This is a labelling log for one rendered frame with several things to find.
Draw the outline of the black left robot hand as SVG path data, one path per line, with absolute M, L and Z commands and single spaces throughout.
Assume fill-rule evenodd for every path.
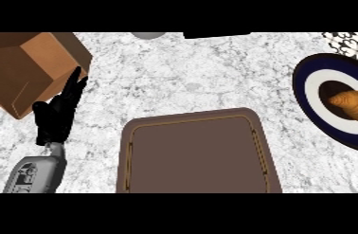
M 75 108 L 81 99 L 82 91 L 87 86 L 87 79 L 79 80 L 81 67 L 77 66 L 62 94 L 49 103 L 37 101 L 32 104 L 35 114 L 35 124 L 38 126 L 37 144 L 44 146 L 47 143 L 65 143 L 74 121 Z

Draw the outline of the brown rectangular tray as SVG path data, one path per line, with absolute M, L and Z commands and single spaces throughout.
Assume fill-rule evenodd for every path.
M 258 114 L 247 108 L 133 119 L 118 193 L 280 193 Z

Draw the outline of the navy and white plate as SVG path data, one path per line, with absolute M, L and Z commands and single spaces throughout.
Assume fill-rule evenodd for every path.
M 292 90 L 305 115 L 321 131 L 358 150 L 358 120 L 328 99 L 345 91 L 358 91 L 358 61 L 320 53 L 306 57 L 293 69 Z

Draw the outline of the golden brown croissant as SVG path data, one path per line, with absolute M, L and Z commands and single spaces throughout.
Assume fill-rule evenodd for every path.
M 345 91 L 328 99 L 328 102 L 340 107 L 346 115 L 358 120 L 358 91 Z

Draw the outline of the brown wooden box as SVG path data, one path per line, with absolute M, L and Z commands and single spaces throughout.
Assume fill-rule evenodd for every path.
M 91 59 L 71 32 L 0 32 L 0 107 L 15 119 L 62 92 L 77 66 L 88 75 Z

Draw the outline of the grey round object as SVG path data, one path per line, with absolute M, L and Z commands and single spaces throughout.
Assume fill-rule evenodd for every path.
M 166 32 L 131 32 L 133 36 L 143 40 L 159 38 Z

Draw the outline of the black flat object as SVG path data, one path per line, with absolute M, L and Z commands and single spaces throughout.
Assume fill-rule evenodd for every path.
M 247 35 L 252 32 L 183 32 L 184 39 L 203 39 L 203 38 L 217 38 L 228 37 L 237 35 Z

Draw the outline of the black and white patterned object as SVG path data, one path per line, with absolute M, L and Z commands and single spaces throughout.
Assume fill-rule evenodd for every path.
M 321 36 L 337 54 L 358 60 L 358 32 L 323 32 Z

